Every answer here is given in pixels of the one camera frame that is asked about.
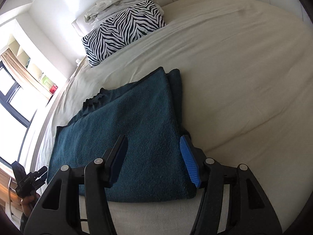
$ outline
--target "window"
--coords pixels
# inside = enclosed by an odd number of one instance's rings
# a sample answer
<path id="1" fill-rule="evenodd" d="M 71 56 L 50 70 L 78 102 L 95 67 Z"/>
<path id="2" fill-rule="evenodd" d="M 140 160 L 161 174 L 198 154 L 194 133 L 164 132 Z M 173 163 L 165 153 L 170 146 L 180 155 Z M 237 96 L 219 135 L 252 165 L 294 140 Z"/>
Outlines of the window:
<path id="1" fill-rule="evenodd" d="M 38 103 L 0 61 L 0 161 L 11 167 L 19 161 L 23 142 Z"/>

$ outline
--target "window pane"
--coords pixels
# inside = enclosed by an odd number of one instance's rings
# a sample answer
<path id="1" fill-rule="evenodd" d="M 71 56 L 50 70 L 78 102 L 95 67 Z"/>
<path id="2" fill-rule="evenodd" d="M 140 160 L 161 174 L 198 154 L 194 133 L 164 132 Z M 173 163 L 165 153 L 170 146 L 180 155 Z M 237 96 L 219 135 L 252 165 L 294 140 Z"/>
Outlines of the window pane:
<path id="1" fill-rule="evenodd" d="M 21 87 L 15 93 L 10 104 L 28 121 L 32 119 L 36 109 L 44 105 L 39 98 L 32 96 Z"/>
<path id="2" fill-rule="evenodd" d="M 0 91 L 6 95 L 7 92 L 14 84 L 14 80 L 10 77 L 10 75 L 5 71 L 5 69 L 0 69 Z"/>
<path id="3" fill-rule="evenodd" d="M 0 105 L 0 156 L 10 164 L 18 159 L 26 129 Z"/>

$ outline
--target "black window frame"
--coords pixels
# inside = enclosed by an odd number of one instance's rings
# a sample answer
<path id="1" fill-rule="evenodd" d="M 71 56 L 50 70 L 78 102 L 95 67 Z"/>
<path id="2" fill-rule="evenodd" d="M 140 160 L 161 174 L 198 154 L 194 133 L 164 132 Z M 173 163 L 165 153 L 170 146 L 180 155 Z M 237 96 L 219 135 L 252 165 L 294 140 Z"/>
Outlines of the black window frame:
<path id="1" fill-rule="evenodd" d="M 10 88 L 10 90 L 7 92 L 6 95 L 4 95 L 1 91 L 0 91 L 0 104 L 17 120 L 19 121 L 22 125 L 24 125 L 26 127 L 26 132 L 21 144 L 21 148 L 20 151 L 18 153 L 18 159 L 17 161 L 19 162 L 19 159 L 21 157 L 21 152 L 22 152 L 22 148 L 24 145 L 24 141 L 27 135 L 27 132 L 29 130 L 30 124 L 32 123 L 32 120 L 36 114 L 37 111 L 35 111 L 34 115 L 32 116 L 32 119 L 30 121 L 28 121 L 23 115 L 21 115 L 11 104 L 10 101 L 13 99 L 13 97 L 15 96 L 16 92 L 21 88 L 21 86 L 16 82 L 16 80 L 12 77 L 12 75 L 9 73 L 9 71 L 7 70 L 7 68 L 5 67 L 5 65 L 3 64 L 3 62 L 0 60 L 0 70 L 4 69 L 9 76 L 14 80 L 14 84 L 13 86 Z M 4 160 L 1 156 L 0 156 L 0 162 L 5 164 L 6 166 L 8 166 L 9 168 L 11 167 L 11 164 L 8 163 L 6 160 Z"/>

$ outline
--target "blue gripper pad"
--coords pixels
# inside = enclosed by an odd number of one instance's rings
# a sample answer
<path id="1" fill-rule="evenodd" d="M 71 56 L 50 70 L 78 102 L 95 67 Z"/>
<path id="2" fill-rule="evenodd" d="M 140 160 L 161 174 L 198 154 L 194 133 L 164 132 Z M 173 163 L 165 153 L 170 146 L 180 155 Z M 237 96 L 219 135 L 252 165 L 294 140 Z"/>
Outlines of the blue gripper pad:
<path id="1" fill-rule="evenodd" d="M 180 144 L 180 152 L 182 153 L 191 182 L 194 183 L 195 186 L 198 188 L 201 183 L 200 175 L 199 175 L 199 167 L 191 152 L 190 146 L 188 145 L 184 136 L 181 136 L 179 144 Z"/>

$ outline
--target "zebra print pillowcase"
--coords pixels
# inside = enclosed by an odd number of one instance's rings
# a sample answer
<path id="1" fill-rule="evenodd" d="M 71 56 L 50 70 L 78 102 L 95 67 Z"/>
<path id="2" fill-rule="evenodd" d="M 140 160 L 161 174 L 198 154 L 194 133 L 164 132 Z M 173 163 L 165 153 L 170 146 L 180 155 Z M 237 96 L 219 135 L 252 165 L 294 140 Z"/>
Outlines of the zebra print pillowcase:
<path id="1" fill-rule="evenodd" d="M 119 49 L 163 26 L 166 24 L 152 0 L 117 13 L 82 38 L 90 65 L 98 65 Z"/>

